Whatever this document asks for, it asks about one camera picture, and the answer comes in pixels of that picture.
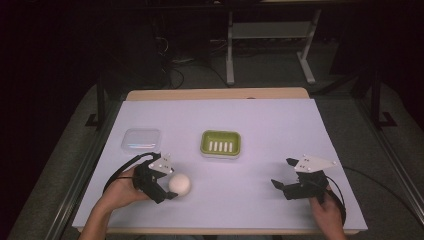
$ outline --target soap dish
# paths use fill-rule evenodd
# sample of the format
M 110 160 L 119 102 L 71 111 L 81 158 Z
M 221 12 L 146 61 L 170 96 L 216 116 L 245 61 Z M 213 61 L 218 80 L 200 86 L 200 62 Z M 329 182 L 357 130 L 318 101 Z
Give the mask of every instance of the soap dish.
M 236 159 L 240 154 L 241 138 L 237 132 L 205 131 L 200 151 L 205 157 Z

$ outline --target plastic lid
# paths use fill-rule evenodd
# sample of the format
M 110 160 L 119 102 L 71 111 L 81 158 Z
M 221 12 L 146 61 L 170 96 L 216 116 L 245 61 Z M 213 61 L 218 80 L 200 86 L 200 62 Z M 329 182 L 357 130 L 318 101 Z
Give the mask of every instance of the plastic lid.
M 130 128 L 122 141 L 121 148 L 127 153 L 158 152 L 160 131 L 158 129 Z

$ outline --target white tabletop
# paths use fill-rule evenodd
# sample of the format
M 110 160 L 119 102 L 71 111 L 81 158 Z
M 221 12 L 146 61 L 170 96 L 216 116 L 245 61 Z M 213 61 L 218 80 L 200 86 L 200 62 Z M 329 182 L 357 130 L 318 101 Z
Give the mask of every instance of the white tabletop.
M 187 196 L 160 204 L 143 201 L 114 211 L 109 232 L 292 234 L 317 231 L 308 200 L 286 200 L 283 192 L 271 183 L 271 179 L 295 183 L 297 175 L 286 158 L 308 154 L 340 163 L 315 101 L 311 99 L 124 102 L 74 219 L 74 227 L 84 227 L 106 181 L 134 157 L 121 148 L 124 134 L 130 128 L 159 129 L 160 151 L 171 154 L 175 173 L 188 175 L 192 189 Z M 206 130 L 238 132 L 241 135 L 239 158 L 203 157 L 200 142 Z M 325 173 L 342 189 L 347 208 L 345 230 L 366 230 L 340 164 L 326 169 Z M 159 180 L 166 190 L 171 176 Z

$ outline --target ping pong ball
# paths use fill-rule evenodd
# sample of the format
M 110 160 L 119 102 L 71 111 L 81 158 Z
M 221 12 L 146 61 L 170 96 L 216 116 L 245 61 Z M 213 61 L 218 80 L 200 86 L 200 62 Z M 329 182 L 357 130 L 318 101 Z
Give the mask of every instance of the ping pong ball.
M 177 193 L 178 196 L 185 196 L 188 192 L 190 192 L 190 188 L 190 179 L 184 174 L 175 174 L 171 180 L 169 180 L 169 190 Z

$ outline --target human hand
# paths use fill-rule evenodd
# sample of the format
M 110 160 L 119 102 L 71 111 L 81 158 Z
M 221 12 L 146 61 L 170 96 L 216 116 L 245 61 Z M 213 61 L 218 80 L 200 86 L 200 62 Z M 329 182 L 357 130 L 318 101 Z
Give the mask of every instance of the human hand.
M 347 239 L 343 231 L 342 215 L 336 201 L 324 193 L 324 202 L 320 204 L 316 197 L 309 198 L 315 222 L 328 240 Z
M 150 199 L 145 193 L 138 191 L 133 186 L 132 176 L 135 167 L 121 173 L 118 179 L 109 185 L 95 207 L 102 208 L 106 212 L 112 212 L 132 202 Z

